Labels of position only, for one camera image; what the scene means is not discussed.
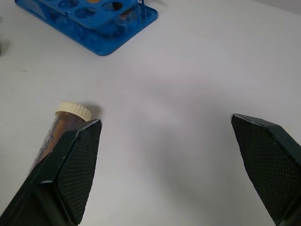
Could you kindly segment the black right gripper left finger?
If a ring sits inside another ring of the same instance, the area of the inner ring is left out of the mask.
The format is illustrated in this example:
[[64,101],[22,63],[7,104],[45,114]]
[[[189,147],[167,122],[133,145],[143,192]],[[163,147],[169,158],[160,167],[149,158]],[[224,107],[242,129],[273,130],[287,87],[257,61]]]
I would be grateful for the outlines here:
[[0,217],[2,226],[78,226],[91,191],[102,121],[63,133],[30,172]]

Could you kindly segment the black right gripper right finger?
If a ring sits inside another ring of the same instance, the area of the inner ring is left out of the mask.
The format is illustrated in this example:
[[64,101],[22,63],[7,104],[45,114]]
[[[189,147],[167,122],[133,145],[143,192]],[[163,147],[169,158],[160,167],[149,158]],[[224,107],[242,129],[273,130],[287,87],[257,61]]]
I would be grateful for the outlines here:
[[279,125],[231,116],[245,170],[277,226],[301,224],[301,146]]

